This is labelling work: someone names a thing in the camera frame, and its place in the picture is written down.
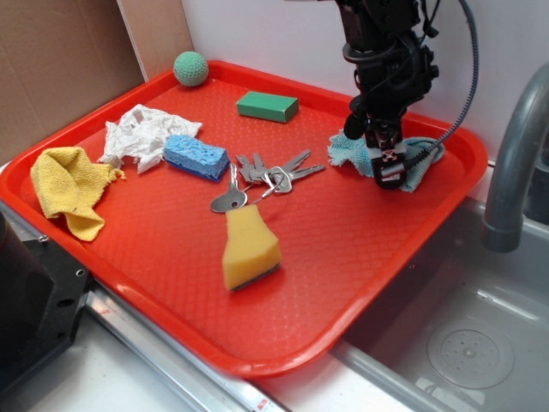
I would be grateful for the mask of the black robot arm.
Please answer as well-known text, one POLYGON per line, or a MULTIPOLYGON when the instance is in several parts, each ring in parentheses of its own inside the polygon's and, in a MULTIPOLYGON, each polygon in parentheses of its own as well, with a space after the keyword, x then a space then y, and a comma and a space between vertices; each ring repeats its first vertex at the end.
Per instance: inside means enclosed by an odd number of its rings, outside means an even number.
POLYGON ((438 68, 422 45, 416 1, 339 1, 346 43, 343 57, 355 66, 359 95, 350 104, 344 135, 365 139, 373 176, 384 189, 407 179, 401 122, 431 89, 438 68))

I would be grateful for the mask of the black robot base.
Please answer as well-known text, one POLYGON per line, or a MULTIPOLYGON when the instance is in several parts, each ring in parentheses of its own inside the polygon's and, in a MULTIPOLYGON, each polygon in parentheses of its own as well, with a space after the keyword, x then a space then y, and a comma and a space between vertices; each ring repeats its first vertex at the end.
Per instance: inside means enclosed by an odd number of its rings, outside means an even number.
POLYGON ((58 243, 22 240, 1 217, 1 396, 69 348, 89 270, 58 243))

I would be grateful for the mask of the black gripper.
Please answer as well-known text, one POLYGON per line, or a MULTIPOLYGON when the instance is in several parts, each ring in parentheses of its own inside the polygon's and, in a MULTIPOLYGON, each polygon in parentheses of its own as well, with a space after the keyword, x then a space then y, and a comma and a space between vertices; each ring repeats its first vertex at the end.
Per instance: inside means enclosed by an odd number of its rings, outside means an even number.
POLYGON ((422 100, 439 76, 434 52, 422 45, 416 34, 403 33, 380 51, 359 51, 346 44, 343 56, 356 66, 359 90, 349 105, 351 113, 343 132, 348 139, 358 140, 366 130, 376 183, 383 189, 397 189, 407 178, 403 166, 407 150, 398 124, 407 108, 422 100))

